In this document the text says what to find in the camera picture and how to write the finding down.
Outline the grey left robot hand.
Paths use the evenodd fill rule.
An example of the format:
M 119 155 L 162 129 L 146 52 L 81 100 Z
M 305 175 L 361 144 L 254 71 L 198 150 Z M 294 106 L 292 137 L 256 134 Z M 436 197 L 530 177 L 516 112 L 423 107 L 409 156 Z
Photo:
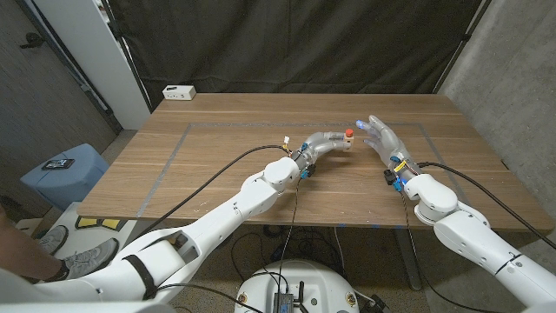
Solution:
M 317 159 L 331 150 L 350 150 L 352 139 L 345 139 L 344 132 L 315 132 L 296 150 L 291 158 L 298 165 L 299 171 L 307 170 Z

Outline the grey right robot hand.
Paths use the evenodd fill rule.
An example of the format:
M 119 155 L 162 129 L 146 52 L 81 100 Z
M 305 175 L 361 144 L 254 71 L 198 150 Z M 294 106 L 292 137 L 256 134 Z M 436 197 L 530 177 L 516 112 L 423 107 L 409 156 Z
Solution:
M 370 115 L 367 122 L 357 120 L 355 124 L 359 129 L 367 132 L 368 138 L 364 143 L 377 152 L 389 170 L 406 180 L 422 173 L 405 144 L 378 117 Z

